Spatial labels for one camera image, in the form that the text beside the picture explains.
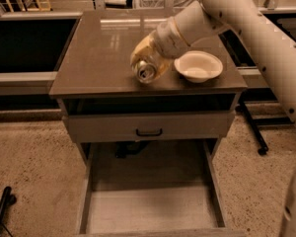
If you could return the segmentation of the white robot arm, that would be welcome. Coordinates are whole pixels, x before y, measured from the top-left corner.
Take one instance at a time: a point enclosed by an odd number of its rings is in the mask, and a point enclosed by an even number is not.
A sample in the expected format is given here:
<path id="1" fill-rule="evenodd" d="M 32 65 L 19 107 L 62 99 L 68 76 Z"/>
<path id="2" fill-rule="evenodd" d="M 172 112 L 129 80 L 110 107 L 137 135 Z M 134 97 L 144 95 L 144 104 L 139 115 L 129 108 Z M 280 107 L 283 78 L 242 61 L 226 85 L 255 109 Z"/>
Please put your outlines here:
<path id="1" fill-rule="evenodd" d="M 296 41 L 253 0 L 199 0 L 162 22 L 130 55 L 137 79 L 149 84 L 198 40 L 231 30 L 240 39 L 296 127 Z"/>

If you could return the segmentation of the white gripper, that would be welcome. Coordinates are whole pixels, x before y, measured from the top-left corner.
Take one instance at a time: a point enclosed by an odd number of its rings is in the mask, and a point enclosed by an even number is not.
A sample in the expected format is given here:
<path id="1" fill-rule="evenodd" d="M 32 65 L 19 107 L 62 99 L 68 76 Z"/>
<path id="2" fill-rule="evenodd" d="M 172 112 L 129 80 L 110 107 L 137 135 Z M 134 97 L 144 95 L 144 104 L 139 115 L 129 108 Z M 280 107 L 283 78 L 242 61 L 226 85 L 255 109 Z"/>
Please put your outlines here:
<path id="1" fill-rule="evenodd" d="M 173 60 L 182 56 L 189 44 L 182 37 L 174 17 L 160 23 L 151 35 L 146 36 L 130 55 L 130 65 L 139 61 L 156 65 L 155 80 L 159 79 L 172 65 Z M 158 57 L 158 52 L 166 57 Z"/>

